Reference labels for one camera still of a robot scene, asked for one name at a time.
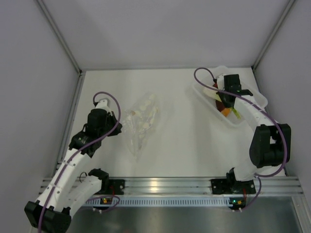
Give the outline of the green fake celery stalk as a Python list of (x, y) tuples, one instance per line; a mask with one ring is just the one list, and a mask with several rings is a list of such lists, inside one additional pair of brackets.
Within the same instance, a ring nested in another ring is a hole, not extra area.
[(241, 116), (238, 113), (238, 111), (236, 111), (234, 108), (230, 108), (230, 109), (231, 109), (231, 113), (233, 113), (237, 117), (237, 119), (241, 119)]

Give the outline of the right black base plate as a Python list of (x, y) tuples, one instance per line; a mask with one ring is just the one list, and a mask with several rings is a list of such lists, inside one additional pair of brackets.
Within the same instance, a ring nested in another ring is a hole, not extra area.
[(231, 194), (230, 184), (227, 179), (211, 179), (212, 194), (222, 195)]

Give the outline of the clear zip top bag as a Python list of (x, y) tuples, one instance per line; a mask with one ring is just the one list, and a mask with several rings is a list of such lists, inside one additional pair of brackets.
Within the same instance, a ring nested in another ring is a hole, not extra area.
[(134, 161), (138, 161), (160, 119), (158, 97), (153, 92), (141, 96), (122, 112), (122, 142)]

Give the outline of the aluminium mounting rail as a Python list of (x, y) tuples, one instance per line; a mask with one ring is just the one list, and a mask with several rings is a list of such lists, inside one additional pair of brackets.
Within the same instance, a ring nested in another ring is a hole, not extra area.
[[(126, 195), (190, 194), (212, 195), (211, 179), (216, 177), (122, 177)], [(297, 177), (276, 176), (254, 179), (249, 189), (267, 197), (301, 196), (304, 194)]]

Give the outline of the translucent plastic bin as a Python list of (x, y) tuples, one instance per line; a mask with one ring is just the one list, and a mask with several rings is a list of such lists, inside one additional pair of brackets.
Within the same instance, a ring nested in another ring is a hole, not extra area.
[(214, 113), (214, 115), (230, 127), (238, 128), (243, 122), (242, 114), (233, 107), (225, 107), (218, 89), (225, 89), (224, 76), (239, 76), (232, 73), (226, 66), (218, 66), (213, 69), (205, 67), (194, 71), (197, 76), (192, 88), (199, 99)]

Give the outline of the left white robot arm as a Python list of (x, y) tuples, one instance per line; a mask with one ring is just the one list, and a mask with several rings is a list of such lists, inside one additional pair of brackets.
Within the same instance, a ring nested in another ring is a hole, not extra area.
[(40, 233), (64, 233), (75, 213), (94, 194), (113, 198), (109, 174), (100, 168), (93, 168), (76, 188), (73, 185), (101, 147), (102, 140), (118, 135), (121, 128), (119, 119), (109, 107), (96, 107), (90, 111), (87, 123), (72, 137), (65, 158), (50, 183), (36, 201), (26, 204), (24, 211), (32, 227)]

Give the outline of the orange purple fake fruit slice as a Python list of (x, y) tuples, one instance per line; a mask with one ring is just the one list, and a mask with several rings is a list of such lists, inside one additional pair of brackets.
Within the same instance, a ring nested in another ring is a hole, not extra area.
[(227, 117), (231, 113), (230, 108), (226, 108), (224, 104), (221, 102), (218, 92), (216, 92), (216, 97), (218, 99), (215, 100), (217, 110), (225, 117)]

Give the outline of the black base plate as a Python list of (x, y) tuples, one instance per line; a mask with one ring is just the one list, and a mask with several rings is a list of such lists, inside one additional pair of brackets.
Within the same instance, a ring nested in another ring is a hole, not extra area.
[(105, 195), (124, 195), (125, 188), (124, 179), (110, 179), (105, 186)]
[(222, 195), (231, 194), (230, 184), (227, 179), (211, 179), (212, 194)]

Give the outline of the aluminium frame post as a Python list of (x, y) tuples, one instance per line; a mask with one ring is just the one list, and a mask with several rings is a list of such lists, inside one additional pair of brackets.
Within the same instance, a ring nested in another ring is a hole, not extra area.
[(70, 60), (74, 70), (81, 74), (82, 70), (80, 66), (78, 65), (78, 62), (76, 61), (75, 57), (73, 56), (73, 53), (71, 49), (69, 48), (65, 38), (63, 37), (63, 34), (61, 33), (61, 30), (59, 29), (56, 21), (54, 20), (50, 10), (48, 9), (46, 3), (43, 0), (35, 0), (35, 3), (38, 5), (40, 11), (42, 12), (44, 18), (46, 19), (48, 25), (50, 26), (51, 30), (53, 31), (58, 43), (60, 44), (61, 48), (65, 52), (66, 56)]
[(256, 71), (259, 64), (263, 60), (265, 54), (267, 53), (268, 49), (272, 45), (274, 39), (276, 38), (283, 24), (285, 23), (287, 17), (291, 13), (291, 11), (294, 9), (294, 6), (296, 5), (296, 3), (297, 3), (297, 0), (288, 0), (286, 2), (281, 13), (278, 15), (277, 21), (273, 24), (272, 30), (268, 33), (268, 37), (265, 40), (262, 48), (260, 49), (253, 65), (251, 66), (253, 72)]

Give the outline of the left aluminium frame post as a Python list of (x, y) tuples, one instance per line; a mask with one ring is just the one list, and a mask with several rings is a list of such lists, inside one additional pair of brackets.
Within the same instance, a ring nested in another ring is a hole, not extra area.
[(54, 20), (50, 10), (48, 9), (46, 3), (43, 0), (35, 0), (35, 3), (38, 5), (40, 11), (42, 12), (44, 18), (46, 19), (48, 25), (50, 26), (51, 30), (53, 31), (58, 43), (60, 44), (61, 48), (65, 52), (66, 56), (70, 60), (74, 70), (81, 74), (82, 70), (80, 66), (78, 65), (78, 62), (76, 61), (75, 57), (73, 56), (73, 53), (71, 49), (69, 48), (65, 38), (63, 37), (63, 34), (61, 33), (61, 30), (59, 29), (56, 21)]

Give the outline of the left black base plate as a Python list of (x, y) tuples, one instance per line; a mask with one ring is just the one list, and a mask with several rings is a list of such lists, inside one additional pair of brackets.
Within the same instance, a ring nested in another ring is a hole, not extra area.
[(124, 179), (110, 179), (105, 186), (105, 195), (124, 195), (125, 188)]

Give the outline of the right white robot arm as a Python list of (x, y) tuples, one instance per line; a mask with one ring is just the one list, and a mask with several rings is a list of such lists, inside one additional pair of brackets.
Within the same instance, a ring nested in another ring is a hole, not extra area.
[(240, 193), (250, 188), (254, 177), (273, 177), (284, 169), (290, 159), (291, 128), (259, 106), (255, 93), (242, 88), (238, 74), (220, 75), (217, 87), (224, 106), (236, 110), (253, 131), (249, 154), (226, 174), (227, 188)]

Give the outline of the right aluminium frame post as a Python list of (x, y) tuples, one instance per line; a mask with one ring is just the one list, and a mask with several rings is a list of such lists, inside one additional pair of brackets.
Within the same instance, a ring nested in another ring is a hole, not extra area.
[(288, 0), (286, 2), (281, 13), (278, 15), (277, 21), (273, 24), (272, 30), (268, 33), (268, 37), (265, 40), (262, 48), (260, 49), (253, 65), (251, 66), (253, 72), (256, 71), (259, 64), (263, 60), (265, 54), (267, 53), (268, 49), (272, 45), (274, 39), (276, 38), (283, 24), (285, 23), (287, 17), (291, 13), (291, 11), (294, 9), (294, 6), (296, 5), (296, 3), (297, 3), (297, 0)]

